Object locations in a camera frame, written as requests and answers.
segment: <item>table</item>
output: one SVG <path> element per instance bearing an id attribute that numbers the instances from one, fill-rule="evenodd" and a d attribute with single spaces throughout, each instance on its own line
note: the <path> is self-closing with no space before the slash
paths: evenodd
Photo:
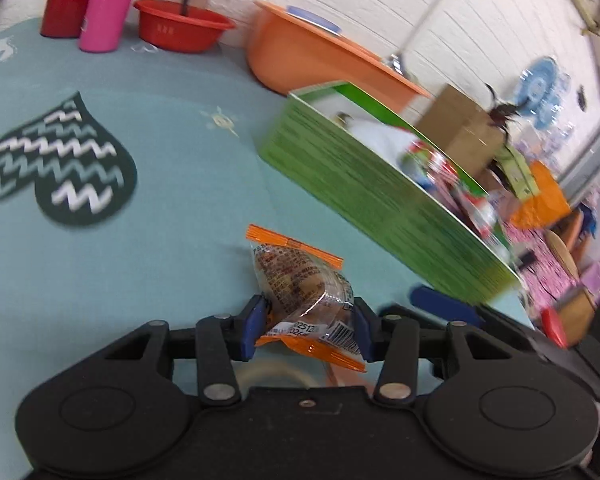
<path id="1" fill-rule="evenodd" d="M 0 202 L 0 480 L 29 469 L 13 415 L 32 387 L 148 320 L 181 328 L 243 307 L 258 291 L 251 222 L 343 257 L 369 305 L 408 304 L 416 274 L 258 158 L 284 99 L 254 81 L 240 51 L 151 53 L 130 31 L 116 52 L 86 54 L 39 26 L 0 35 L 0 136 L 80 91 L 131 154 L 138 184 L 122 210 L 88 228 L 51 222 L 31 186 Z M 528 323 L 513 293 L 494 307 Z M 186 392 L 193 370 L 176 367 Z M 434 387 L 422 373 L 422 389 Z"/>

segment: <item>orange basin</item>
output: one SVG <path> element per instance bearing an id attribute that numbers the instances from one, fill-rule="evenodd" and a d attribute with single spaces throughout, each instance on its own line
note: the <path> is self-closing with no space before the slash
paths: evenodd
<path id="1" fill-rule="evenodd" d="M 290 90 L 349 81 L 396 113 L 417 95 L 432 95 L 383 65 L 376 54 L 347 38 L 298 20 L 282 7 L 262 8 L 247 46 L 247 60 L 259 81 L 286 95 Z"/>

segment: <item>metal screw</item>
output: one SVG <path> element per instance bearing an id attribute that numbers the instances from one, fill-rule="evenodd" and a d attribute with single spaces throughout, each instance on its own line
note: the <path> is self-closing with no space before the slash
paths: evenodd
<path id="1" fill-rule="evenodd" d="M 229 400 L 235 395 L 235 388 L 230 384 L 216 383 L 207 386 L 203 393 L 210 400 Z"/>
<path id="2" fill-rule="evenodd" d="M 406 399 L 411 395 L 411 388 L 402 383 L 387 383 L 380 386 L 380 395 L 385 399 Z"/>

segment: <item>cardboard box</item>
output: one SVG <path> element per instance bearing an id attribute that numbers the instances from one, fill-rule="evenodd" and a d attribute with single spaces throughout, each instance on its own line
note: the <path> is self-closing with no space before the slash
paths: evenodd
<path id="1" fill-rule="evenodd" d="M 469 175 L 478 175 L 504 144 L 504 133 L 474 101 L 447 85 L 416 127 Z"/>
<path id="2" fill-rule="evenodd" d="M 260 156 L 437 290 L 477 304 L 520 287 L 515 272 L 455 215 L 332 120 L 338 111 L 360 110 L 429 142 L 357 86 L 337 82 L 291 92 Z M 485 195 L 457 169 L 472 193 Z M 508 247 L 502 231 L 494 233 Z"/>

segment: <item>barcode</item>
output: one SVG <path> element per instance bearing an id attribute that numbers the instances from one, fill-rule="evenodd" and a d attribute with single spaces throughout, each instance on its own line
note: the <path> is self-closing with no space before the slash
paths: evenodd
<path id="1" fill-rule="evenodd" d="M 335 326 L 331 327 L 328 334 L 325 334 L 320 339 L 323 339 L 338 348 L 342 348 L 347 352 L 351 352 L 352 354 L 360 353 L 358 344 L 353 338 L 353 329 L 340 321 Z"/>
<path id="2" fill-rule="evenodd" d="M 325 332 L 327 332 L 327 326 L 324 324 L 314 325 L 305 323 L 304 321 L 281 321 L 273 328 L 270 328 L 266 335 L 277 336 L 280 334 L 290 334 L 319 338 Z"/>

